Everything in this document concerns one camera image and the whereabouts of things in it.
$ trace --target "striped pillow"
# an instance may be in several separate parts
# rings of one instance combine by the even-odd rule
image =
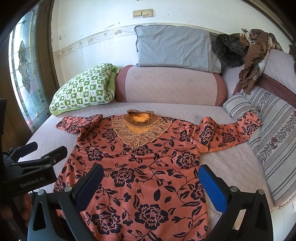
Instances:
[[[285,206],[296,196],[296,109],[271,92],[254,86],[243,97],[262,117],[260,131],[249,139],[260,159],[276,206]]]
[[[257,108],[253,107],[240,93],[230,97],[224,102],[223,107],[235,120],[250,110],[261,119]]]

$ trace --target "green patterned pillow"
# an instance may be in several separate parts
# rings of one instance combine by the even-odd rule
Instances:
[[[113,100],[115,78],[119,68],[99,64],[73,77],[54,94],[49,110],[59,115],[91,105],[106,104]]]

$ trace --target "lace collar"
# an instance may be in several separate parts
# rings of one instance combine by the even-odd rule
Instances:
[[[163,133],[170,127],[172,121],[165,119],[157,119],[150,125],[134,126],[135,128],[148,128],[141,134],[134,134],[126,125],[128,123],[122,116],[112,118],[112,126],[117,136],[123,143],[130,146],[131,149],[137,149],[140,146],[152,142],[163,135]]]

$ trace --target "white wall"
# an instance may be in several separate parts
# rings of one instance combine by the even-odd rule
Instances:
[[[186,23],[215,29],[227,34],[241,28],[260,28],[275,34],[288,50],[288,39],[264,15],[242,0],[55,0],[59,5],[58,37],[54,52],[82,38],[108,28],[139,23]],[[153,18],[132,18],[132,11],[154,9]]]
[[[274,241],[283,241],[296,223],[296,213],[291,202],[282,210],[271,212]]]
[[[133,10],[148,8],[153,8],[154,17],[132,18]],[[284,51],[289,51],[290,42],[285,35],[242,0],[55,0],[52,47],[60,85],[101,62],[119,67],[136,64],[133,30],[129,37],[123,37],[121,28],[141,23],[190,24],[228,34],[241,32],[241,28],[260,28],[274,33]],[[108,32],[114,28],[120,30],[120,34]],[[95,42],[98,33],[103,31],[112,37]]]

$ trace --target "brown clothing pile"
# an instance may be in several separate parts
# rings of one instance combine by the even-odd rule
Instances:
[[[239,82],[244,92],[250,94],[253,85],[262,74],[270,49],[282,51],[272,33],[264,32],[261,29],[242,29],[244,32],[238,36],[241,45],[247,50],[244,56],[244,69],[239,73]]]

